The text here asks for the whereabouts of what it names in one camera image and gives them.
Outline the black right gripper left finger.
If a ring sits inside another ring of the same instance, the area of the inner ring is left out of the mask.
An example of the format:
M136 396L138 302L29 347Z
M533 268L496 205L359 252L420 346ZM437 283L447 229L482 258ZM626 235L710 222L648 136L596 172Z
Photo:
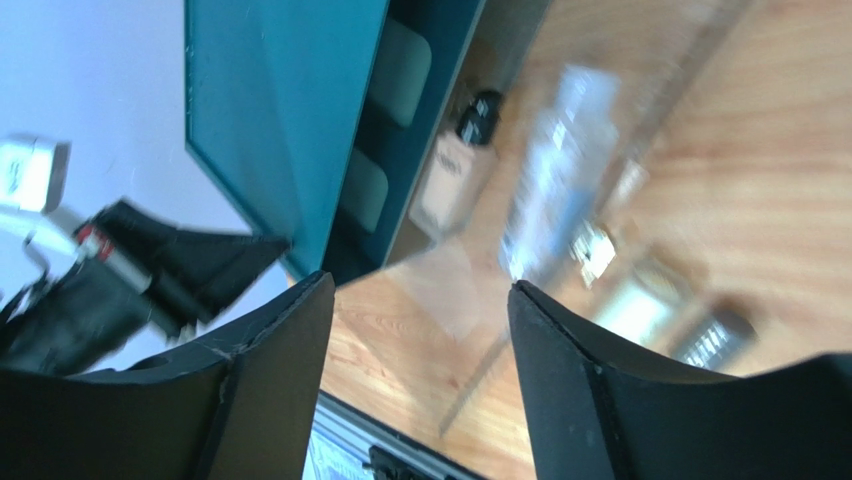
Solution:
M335 284L315 272L130 369L1 374L5 479L298 479Z

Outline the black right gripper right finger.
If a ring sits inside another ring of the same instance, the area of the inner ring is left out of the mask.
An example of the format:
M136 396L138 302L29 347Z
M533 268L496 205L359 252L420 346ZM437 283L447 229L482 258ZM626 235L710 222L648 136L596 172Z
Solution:
M508 318L540 479L847 479L851 357L735 377L670 359L515 283Z

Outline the beige tube grey cap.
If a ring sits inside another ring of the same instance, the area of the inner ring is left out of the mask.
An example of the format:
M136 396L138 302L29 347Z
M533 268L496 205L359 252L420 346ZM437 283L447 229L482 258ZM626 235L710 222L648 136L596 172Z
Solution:
M680 334L669 356L686 365L720 372L757 340L753 310L731 298L711 303Z

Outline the cream white pump bottle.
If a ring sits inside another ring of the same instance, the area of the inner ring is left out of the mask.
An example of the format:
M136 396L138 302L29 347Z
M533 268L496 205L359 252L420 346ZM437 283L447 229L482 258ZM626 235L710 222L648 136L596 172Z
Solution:
M643 347L657 344L694 299L686 277L658 262L633 267L611 287L591 321Z

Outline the beige foundation bottle black cap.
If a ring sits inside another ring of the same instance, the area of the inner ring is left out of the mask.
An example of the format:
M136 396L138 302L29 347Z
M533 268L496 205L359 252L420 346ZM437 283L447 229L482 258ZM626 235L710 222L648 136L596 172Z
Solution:
M496 90L477 93L433 145L409 219L435 243L464 227L494 171L502 101Z

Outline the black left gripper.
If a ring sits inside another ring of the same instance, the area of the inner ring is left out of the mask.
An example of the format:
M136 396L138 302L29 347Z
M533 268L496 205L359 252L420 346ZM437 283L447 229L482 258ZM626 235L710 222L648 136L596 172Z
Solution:
M121 200L75 235L81 257L2 310L1 367L81 373L154 326L169 342L209 323L291 248L277 235L179 227Z

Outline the clear drawer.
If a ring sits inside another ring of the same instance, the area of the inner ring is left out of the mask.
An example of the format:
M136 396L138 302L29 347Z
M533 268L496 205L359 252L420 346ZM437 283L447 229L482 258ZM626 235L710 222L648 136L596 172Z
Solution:
M745 1L493 1L464 88L485 60L522 50L493 83L508 95L497 161L458 226L436 221L460 181L420 171L389 256L346 284L345 324L402 386L374 416L443 436L509 342L512 283L559 282L578 233L614 192L687 87L748 9Z

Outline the clear glass foundation bottle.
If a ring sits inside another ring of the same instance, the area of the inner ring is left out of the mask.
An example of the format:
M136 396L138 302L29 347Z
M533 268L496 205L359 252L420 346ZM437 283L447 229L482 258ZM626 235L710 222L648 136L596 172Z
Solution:
M568 65L538 114L498 252L512 280L546 285L570 255L618 143L620 87L612 72Z

